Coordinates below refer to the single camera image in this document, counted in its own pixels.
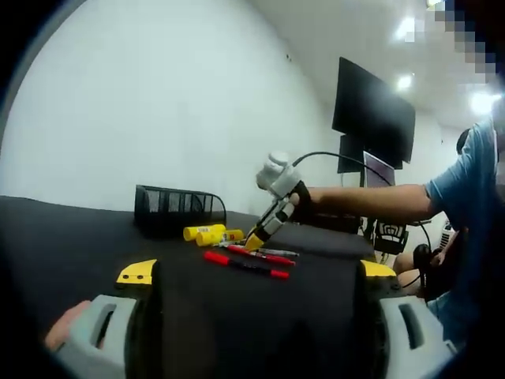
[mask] screen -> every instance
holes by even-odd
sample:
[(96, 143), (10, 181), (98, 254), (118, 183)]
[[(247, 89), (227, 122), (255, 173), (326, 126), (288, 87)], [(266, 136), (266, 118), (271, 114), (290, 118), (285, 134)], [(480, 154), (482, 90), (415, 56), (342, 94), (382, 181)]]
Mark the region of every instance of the screen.
[[(371, 153), (372, 155), (392, 166), (395, 170), (403, 169), (403, 162), (401, 159), (390, 159), (388, 158), (387, 154), (381, 154), (372, 148), (366, 147), (361, 141), (350, 135), (345, 134), (340, 137), (339, 153), (341, 155), (348, 156), (357, 160), (358, 162), (363, 163), (363, 152)], [(339, 174), (345, 174), (348, 172), (361, 172), (363, 170), (363, 166), (361, 166), (358, 162), (339, 158), (339, 167), (337, 169), (337, 172)]]
[[(376, 158), (372, 154), (367, 152), (363, 153), (363, 162), (371, 167), (373, 170), (377, 171), (379, 174), (385, 177), (389, 183), (395, 185), (395, 169), (389, 164), (383, 162), (379, 158)], [(365, 186), (366, 187), (388, 187), (387, 184), (379, 175), (375, 172), (365, 168)]]
[(386, 83), (340, 58), (333, 129), (352, 135), (388, 160), (409, 163), (415, 121), (413, 106)]

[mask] ceiling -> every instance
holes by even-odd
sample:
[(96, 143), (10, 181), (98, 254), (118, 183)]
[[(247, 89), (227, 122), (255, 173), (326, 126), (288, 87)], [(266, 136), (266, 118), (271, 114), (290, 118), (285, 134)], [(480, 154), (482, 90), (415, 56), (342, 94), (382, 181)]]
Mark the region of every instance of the ceiling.
[[(493, 91), (485, 83), (494, 81), (494, 65), (479, 63), (472, 36), (455, 34), (460, 25), (444, 20), (450, 13), (427, 10), (425, 0), (249, 1), (287, 42), (328, 110), (335, 105), (343, 56), (393, 87), (413, 73), (402, 95), (442, 126), (465, 129), (483, 117), (472, 112), (469, 99)], [(415, 18), (415, 33), (396, 40), (404, 17)]]

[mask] red marker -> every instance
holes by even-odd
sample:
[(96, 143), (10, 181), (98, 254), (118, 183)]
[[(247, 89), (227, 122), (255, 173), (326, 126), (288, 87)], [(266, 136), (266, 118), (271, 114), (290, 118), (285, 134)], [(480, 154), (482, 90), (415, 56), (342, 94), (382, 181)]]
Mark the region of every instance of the red marker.
[(273, 255), (257, 253), (256, 251), (247, 251), (243, 247), (236, 246), (236, 245), (228, 245), (228, 246), (226, 246), (226, 248), (228, 250), (235, 252), (235, 253), (250, 255), (252, 257), (258, 257), (258, 258), (264, 259), (266, 261), (269, 261), (271, 263), (279, 263), (281, 265), (290, 265), (290, 266), (296, 265), (296, 262), (292, 261), (291, 259), (287, 259), (285, 257), (276, 257)]
[(287, 279), (290, 277), (290, 274), (288, 272), (269, 270), (268, 268), (247, 265), (247, 264), (241, 263), (239, 261), (234, 261), (224, 255), (214, 253), (213, 251), (206, 251), (204, 253), (204, 258), (208, 261), (211, 261), (211, 262), (214, 262), (214, 263), (217, 263), (220, 265), (231, 266), (231, 267), (240, 268), (240, 269), (246, 270), (246, 271), (257, 272), (259, 274), (271, 276), (272, 278)]

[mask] sleeve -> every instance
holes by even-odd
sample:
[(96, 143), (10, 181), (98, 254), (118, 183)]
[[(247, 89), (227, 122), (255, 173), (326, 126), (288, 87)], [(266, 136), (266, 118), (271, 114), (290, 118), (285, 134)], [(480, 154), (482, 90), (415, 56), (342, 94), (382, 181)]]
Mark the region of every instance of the sleeve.
[(462, 154), (456, 163), (425, 185), (433, 208), (437, 212), (445, 212), (457, 228), (466, 224), (468, 208), (466, 201), (478, 182), (477, 139), (475, 130), (470, 130)]

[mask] black cable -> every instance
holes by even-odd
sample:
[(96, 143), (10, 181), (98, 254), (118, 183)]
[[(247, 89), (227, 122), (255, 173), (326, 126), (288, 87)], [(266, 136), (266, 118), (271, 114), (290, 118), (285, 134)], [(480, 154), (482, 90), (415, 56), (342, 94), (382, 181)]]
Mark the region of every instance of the black cable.
[(425, 229), (425, 226), (420, 223), (419, 226), (421, 227), (421, 229), (423, 230), (423, 232), (425, 233), (425, 236), (426, 236), (426, 240), (428, 241), (428, 250), (429, 252), (431, 253), (432, 252), (432, 243), (431, 241), (429, 240), (429, 235), (428, 235), (428, 232), (426, 231)]
[(296, 159), (293, 162), (293, 167), (296, 167), (303, 159), (309, 158), (310, 156), (336, 156), (337, 158), (343, 158), (343, 159), (350, 160), (352, 162), (360, 164), (361, 166), (363, 166), (364, 168), (369, 169), (370, 171), (373, 171), (379, 178), (381, 178), (382, 180), (384, 180), (387, 183), (388, 186), (392, 186), (392, 184), (389, 183), (389, 181), (384, 176), (382, 176), (381, 174), (379, 174), (373, 168), (368, 167), (366, 164), (364, 164), (363, 162), (360, 162), (357, 159), (350, 158), (349, 156), (342, 156), (340, 154), (337, 154), (336, 152), (310, 152), (309, 154), (305, 154), (304, 156), (301, 156), (300, 158)]
[(407, 288), (408, 286), (412, 285), (415, 283), (416, 280), (418, 280), (419, 278), (421, 278), (421, 274), (419, 274), (416, 279), (414, 279), (413, 281), (409, 282), (408, 284), (406, 284), (405, 286), (402, 286), (402, 288)]

